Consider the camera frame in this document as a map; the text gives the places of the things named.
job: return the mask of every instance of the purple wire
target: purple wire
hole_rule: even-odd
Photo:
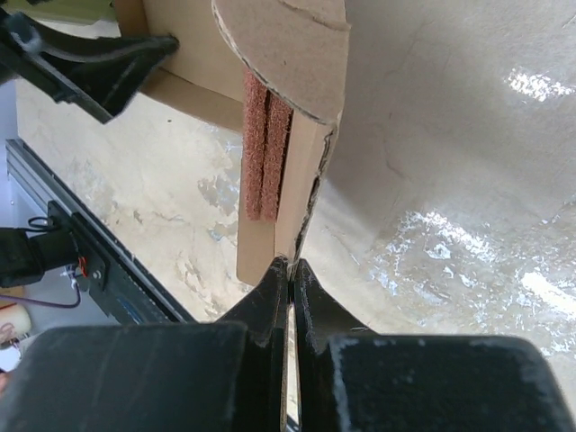
[[[76,302],[70,304],[53,303],[51,301],[26,299],[22,297],[14,297],[12,295],[2,295],[2,294],[0,294],[0,300],[6,300],[9,302],[16,302],[23,304],[35,304],[37,306],[46,306],[48,308],[56,308],[56,309],[74,309],[78,307],[78,305],[82,301],[82,297],[80,296],[80,289],[78,288],[77,283],[74,283],[74,288],[76,290]]]

